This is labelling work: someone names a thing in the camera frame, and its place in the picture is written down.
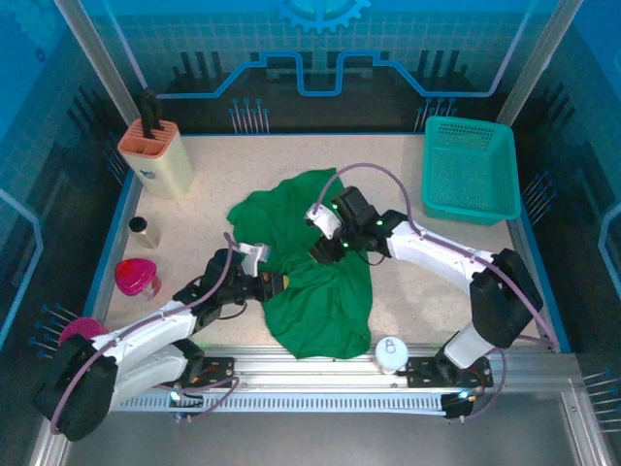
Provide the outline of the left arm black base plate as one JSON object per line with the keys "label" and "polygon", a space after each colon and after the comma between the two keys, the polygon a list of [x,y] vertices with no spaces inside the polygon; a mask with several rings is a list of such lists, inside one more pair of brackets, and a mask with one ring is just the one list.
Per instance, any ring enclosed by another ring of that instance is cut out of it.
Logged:
{"label": "left arm black base plate", "polygon": [[233,357],[204,357],[200,361],[188,362],[181,375],[174,381],[160,383],[163,389],[200,390],[214,387],[231,387],[235,375]]}

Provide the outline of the green t-shirt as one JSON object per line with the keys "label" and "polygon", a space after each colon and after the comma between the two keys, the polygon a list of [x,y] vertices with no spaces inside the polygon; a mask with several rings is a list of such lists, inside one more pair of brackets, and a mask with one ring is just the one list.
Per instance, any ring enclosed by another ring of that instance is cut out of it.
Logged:
{"label": "green t-shirt", "polygon": [[263,310],[272,336],[298,359],[348,359],[371,345],[369,265],[355,252],[332,265],[311,257],[320,233],[306,224],[305,213],[322,190],[333,197],[343,189],[335,173],[311,170],[271,190],[254,191],[227,216],[238,242],[270,248],[262,270],[289,279],[288,287],[264,303]]}

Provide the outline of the left black electronics box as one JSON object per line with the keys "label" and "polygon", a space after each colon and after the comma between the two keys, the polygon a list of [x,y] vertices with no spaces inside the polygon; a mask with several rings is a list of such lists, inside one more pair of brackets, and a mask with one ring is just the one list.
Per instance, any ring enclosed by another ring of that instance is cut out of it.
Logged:
{"label": "left black electronics box", "polygon": [[181,423],[183,420],[190,422],[205,408],[203,395],[185,393],[180,390],[178,384],[169,390],[168,398],[168,411],[176,423]]}

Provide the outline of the teal plastic basket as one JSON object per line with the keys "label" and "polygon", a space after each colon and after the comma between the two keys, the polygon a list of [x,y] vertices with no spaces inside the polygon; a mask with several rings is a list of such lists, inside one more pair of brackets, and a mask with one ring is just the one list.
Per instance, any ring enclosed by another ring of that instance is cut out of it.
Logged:
{"label": "teal plastic basket", "polygon": [[516,149],[503,124],[431,116],[426,122],[421,183],[425,215],[493,226],[520,217]]}

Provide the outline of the black electronics box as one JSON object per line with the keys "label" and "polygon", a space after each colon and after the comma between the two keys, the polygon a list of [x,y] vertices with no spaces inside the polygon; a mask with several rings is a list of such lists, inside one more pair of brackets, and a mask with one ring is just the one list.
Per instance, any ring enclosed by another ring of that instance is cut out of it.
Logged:
{"label": "black electronics box", "polygon": [[464,388],[457,392],[441,395],[441,410],[443,417],[449,420],[461,420],[469,416],[474,410],[474,402],[484,394],[482,387]]}
{"label": "black electronics box", "polygon": [[190,422],[205,408],[203,395],[185,393],[180,390],[178,384],[169,390],[168,398],[168,411],[176,423],[181,423],[183,420]]}

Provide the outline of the pink lidded cup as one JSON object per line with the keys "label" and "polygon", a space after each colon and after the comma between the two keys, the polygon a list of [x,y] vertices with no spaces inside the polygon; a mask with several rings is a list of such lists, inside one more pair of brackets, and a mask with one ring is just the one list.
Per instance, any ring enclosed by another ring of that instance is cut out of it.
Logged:
{"label": "pink lidded cup", "polygon": [[114,270],[117,288],[126,296],[143,295],[154,298],[161,289],[156,264],[145,258],[129,258],[120,261]]}

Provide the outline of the right black electronics box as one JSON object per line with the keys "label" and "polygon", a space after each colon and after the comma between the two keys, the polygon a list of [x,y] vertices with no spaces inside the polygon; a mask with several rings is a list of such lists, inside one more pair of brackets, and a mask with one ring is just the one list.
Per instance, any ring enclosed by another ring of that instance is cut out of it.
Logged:
{"label": "right black electronics box", "polygon": [[469,416],[474,410],[474,402],[484,394],[482,387],[464,388],[457,392],[441,395],[441,410],[443,417],[449,420],[461,420]]}

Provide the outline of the small bottle black cap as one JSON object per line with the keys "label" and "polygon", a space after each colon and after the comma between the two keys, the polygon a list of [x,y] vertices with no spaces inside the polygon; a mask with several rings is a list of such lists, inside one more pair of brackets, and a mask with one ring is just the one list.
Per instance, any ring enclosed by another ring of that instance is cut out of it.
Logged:
{"label": "small bottle black cap", "polygon": [[134,216],[129,221],[129,229],[135,240],[144,248],[155,250],[159,246],[159,230],[142,216]]}

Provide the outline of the white pull-tab can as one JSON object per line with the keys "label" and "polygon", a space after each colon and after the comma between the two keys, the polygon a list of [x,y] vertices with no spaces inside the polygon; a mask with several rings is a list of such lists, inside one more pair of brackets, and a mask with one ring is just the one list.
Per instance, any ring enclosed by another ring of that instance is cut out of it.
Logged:
{"label": "white pull-tab can", "polygon": [[409,361],[407,345],[399,338],[382,338],[375,348],[374,364],[384,375],[394,375],[405,369]]}

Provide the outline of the aluminium table frame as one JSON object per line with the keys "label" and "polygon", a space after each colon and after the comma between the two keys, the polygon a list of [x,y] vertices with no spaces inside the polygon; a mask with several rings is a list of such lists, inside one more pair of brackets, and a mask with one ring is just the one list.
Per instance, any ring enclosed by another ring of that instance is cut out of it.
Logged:
{"label": "aluminium table frame", "polygon": [[[223,392],[258,393],[419,393],[457,392],[464,388],[409,388],[406,367],[394,375],[382,374],[369,354],[341,360],[328,357],[296,359],[276,347],[212,347],[201,349],[205,357],[233,357],[235,375],[231,387],[182,390],[185,393]],[[437,351],[429,346],[411,346],[411,357],[434,357]],[[607,384],[604,375],[583,376],[578,361],[569,353],[554,353],[535,338],[525,337],[513,349],[493,350],[489,359],[494,386],[484,388],[485,397],[495,400],[502,394],[557,393],[567,413],[573,441],[583,464],[621,466],[614,459],[604,436],[607,428],[598,415],[608,414],[609,402],[621,394],[621,383]],[[169,392],[152,387],[152,390]]]}

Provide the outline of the beige knife block orange top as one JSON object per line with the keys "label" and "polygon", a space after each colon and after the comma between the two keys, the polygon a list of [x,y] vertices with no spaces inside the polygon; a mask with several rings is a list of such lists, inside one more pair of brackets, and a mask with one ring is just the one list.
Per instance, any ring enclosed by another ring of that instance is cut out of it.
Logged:
{"label": "beige knife block orange top", "polygon": [[152,130],[154,138],[147,138],[141,120],[134,120],[117,150],[150,194],[179,200],[189,192],[194,170],[177,125],[167,120],[160,124],[161,130]]}

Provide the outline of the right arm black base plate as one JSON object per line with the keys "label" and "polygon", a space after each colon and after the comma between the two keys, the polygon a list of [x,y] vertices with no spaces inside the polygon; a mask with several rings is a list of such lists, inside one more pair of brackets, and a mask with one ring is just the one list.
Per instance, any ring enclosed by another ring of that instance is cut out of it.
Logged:
{"label": "right arm black base plate", "polygon": [[435,357],[411,357],[406,365],[409,388],[476,388],[494,386],[489,359],[480,357],[467,369]]}

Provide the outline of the large magenta cup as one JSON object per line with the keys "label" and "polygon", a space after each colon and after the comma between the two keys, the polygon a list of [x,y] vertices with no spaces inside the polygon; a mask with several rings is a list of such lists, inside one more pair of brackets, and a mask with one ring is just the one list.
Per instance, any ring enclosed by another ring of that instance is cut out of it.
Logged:
{"label": "large magenta cup", "polygon": [[91,317],[79,317],[64,327],[59,338],[58,345],[61,347],[74,335],[81,335],[85,339],[92,339],[99,335],[107,334],[109,330],[97,319]]}

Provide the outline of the aluminium upright post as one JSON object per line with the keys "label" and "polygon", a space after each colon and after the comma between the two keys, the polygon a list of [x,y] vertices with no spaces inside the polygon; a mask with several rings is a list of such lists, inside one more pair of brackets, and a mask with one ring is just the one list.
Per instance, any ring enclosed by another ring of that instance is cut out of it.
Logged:
{"label": "aluminium upright post", "polygon": [[53,2],[80,44],[120,116],[129,126],[140,116],[138,107],[82,2],[80,0],[53,0]]}
{"label": "aluminium upright post", "polygon": [[512,126],[541,75],[547,69],[584,0],[558,0],[538,41],[531,51],[520,75],[502,106],[496,122]]}

